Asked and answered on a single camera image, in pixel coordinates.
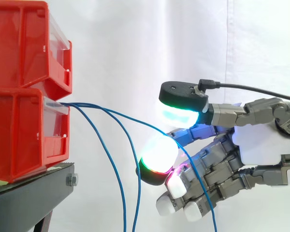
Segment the glowing fingertip sensor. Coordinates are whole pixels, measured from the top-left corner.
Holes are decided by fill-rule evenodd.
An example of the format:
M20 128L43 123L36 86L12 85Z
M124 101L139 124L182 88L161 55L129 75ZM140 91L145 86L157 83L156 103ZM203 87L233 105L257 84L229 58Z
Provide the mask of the glowing fingertip sensor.
M152 139L142 151L141 179L151 185L164 183L178 156L177 143L169 136Z
M199 112L178 109L162 102L159 102L158 111L163 122L176 128L188 129L197 122L199 117Z

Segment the blue cable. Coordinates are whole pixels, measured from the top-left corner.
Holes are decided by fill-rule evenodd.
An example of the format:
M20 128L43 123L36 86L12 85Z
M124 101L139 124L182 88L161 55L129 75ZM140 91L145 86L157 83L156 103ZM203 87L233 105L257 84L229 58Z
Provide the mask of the blue cable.
M128 131L122 125L122 123L118 120L118 118L116 118L110 112L108 112L107 110L105 110L103 107L100 107L100 106L95 105L95 104L91 104L91 106L93 106L96 109L100 109L100 110L106 112L109 116L111 116L121 126L121 128L124 130L124 132L126 133L128 139L129 139L129 142L130 142L130 145L131 145L131 148L132 148L132 152L133 152L133 156L134 156L134 161L135 161L135 164L136 164L137 174L138 174L138 196L137 196L137 204L136 204L135 215L134 215L134 222L133 222L133 228L132 228L132 232L135 232L137 217L138 217L139 208L140 208L140 201L141 201L141 173L140 173L140 166L139 166L139 162L138 162L138 159L137 159L137 156L136 156L136 152L135 152L135 149L134 149L134 145L133 145L132 139L131 139Z
M77 104L77 105L79 105L79 106L81 106L81 107L95 108L95 106L94 106L93 104L90 104L90 103L76 102L76 103L74 103L74 104ZM117 114L117 115L119 115L119 116L125 117L125 118L127 118L127 119L129 119L129 120L132 120L132 121L135 121L135 122L141 123L141 124L143 124L143 125L146 125L146 126L152 128L152 129L155 129L156 131L160 132L161 134L168 136L166 133L164 133L163 131L161 131L161 130L158 129L157 127L154 127L153 125L150 125L150 124L148 124L148 123L146 123L146 122L143 122L143 121L137 120L137 119L135 119L135 118L129 117L129 116L127 116L127 115L124 115L124 114L122 114L122 113L116 112L116 111L114 111L114 110L110 110L110 109L106 109L106 108L105 108L105 110L107 110L108 112L111 112L111 113L113 113L113 114ZM186 156L188 157L188 159L189 159L189 161L190 161L190 164L191 164L191 166L192 166L192 169L193 169L194 173L196 174L196 176L197 176L197 178L198 178L198 180L199 180L199 182L200 182L200 184L201 184L201 187L202 187L202 189L203 189L203 191L204 191L204 194L205 194L205 196L206 196L206 199L207 199L207 201L208 201L209 207L211 208L211 211L212 211L212 217L213 217L214 229L215 229L215 232L217 232L217 225L216 225L216 220L215 220L215 212L214 212L213 204L212 204L212 202L211 202L210 197L209 197L208 194L207 194L206 188L205 188L205 186L204 186L204 184L203 184L203 181L201 180L201 177L200 177L200 175L199 175L199 173L198 173L198 171L197 171L197 168L195 167L195 165L194 165L194 163L193 163L193 160L192 160L191 156L188 154L188 152L187 152L187 151L182 147L182 145L179 144L176 140L174 140L174 141L177 143L177 145L178 145L178 146L179 146L179 147L184 151L184 153L185 153Z
M112 164L112 167L114 169L114 172L116 174L116 177L117 177L117 181L118 181L118 184L119 184L119 188L120 188L120 193L121 193L121 198L122 198L122 206L123 206L123 218L124 218L124 232L127 231L127 209L126 209L126 200L125 200L125 193L124 193L124 189L123 189L123 186L122 186L122 183L121 183L121 180L120 180L120 176L119 176L119 173L118 173L118 170L116 168L116 165L112 159L112 156L111 154L109 153L103 139L101 138L101 135L100 133L98 132L98 129L96 128L96 126L92 123L92 121L90 120L90 118L85 114L85 112L83 110L81 110L77 105L75 104L72 104L72 103L62 103L63 105L66 105L66 106L72 106L74 107L75 109L77 109L79 112L81 112L81 114L87 119L87 121L90 123L90 125L92 126L92 128L95 130L106 154L107 154L107 157L108 159L110 160L111 164Z

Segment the red drawer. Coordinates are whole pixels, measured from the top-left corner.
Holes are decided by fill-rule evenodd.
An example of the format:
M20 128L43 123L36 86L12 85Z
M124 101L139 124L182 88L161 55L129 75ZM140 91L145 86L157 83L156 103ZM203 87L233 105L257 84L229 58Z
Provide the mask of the red drawer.
M10 183L69 157L69 108L38 89L0 89L0 180Z
M17 87L53 100L72 92L72 44L43 1L0 0L0 88Z

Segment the white backdrop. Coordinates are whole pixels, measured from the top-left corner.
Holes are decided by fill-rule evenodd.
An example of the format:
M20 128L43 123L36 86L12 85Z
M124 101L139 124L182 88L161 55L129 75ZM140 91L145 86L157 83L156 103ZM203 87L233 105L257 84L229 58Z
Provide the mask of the white backdrop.
M227 0L48 2L53 17L73 43L73 94L65 99L66 102L99 104L169 131L171 128L163 125L154 112L160 85L167 80L197 83L200 78L215 79L290 94L290 35L274 40L266 34L267 29L268 33L276 30L276 27L266 24L268 17L274 18L273 23L281 29L285 28L284 23L290 25L290 2L283 11L286 17L280 14L284 23L273 17L277 16L278 6L283 1L276 1L273 11L267 8L269 4L256 7L254 1L248 0L239 0L236 4L230 0L229 5ZM264 16L263 21L258 18L260 15ZM272 51L277 48L277 43L288 44L280 47L280 52L289 59ZM255 49L259 53L253 56ZM265 60L261 58L269 51L272 51L268 54L271 62L265 69L262 66ZM286 66L289 67L288 73L283 73ZM272 74L276 77L288 75L274 83ZM287 79L287 87L282 87ZM210 101L215 103L260 97L253 93L236 92L234 98L234 92L223 89L208 91L208 94ZM105 114L98 110L87 112L100 130L118 167L131 231L137 177L129 142L120 127ZM137 152L155 134L142 125L123 122L131 133ZM188 151L195 153L209 142L199 141ZM75 162L79 185L54 210L50 232L122 231L122 203L115 174L93 129L76 110L71 112L68 161ZM211 214L195 223L187 223L182 212L160 217L155 203L164 191L164 186L153 187L143 183L138 232L213 231ZM252 229L290 231L290 187L258 186L253 190L243 190L218 204L216 218L220 232L248 232Z

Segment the screw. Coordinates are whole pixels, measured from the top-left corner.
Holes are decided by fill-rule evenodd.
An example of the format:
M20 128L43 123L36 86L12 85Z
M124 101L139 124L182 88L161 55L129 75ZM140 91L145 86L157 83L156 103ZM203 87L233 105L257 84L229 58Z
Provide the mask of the screw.
M67 176L67 186L73 187L77 186L78 183L78 174L69 174Z

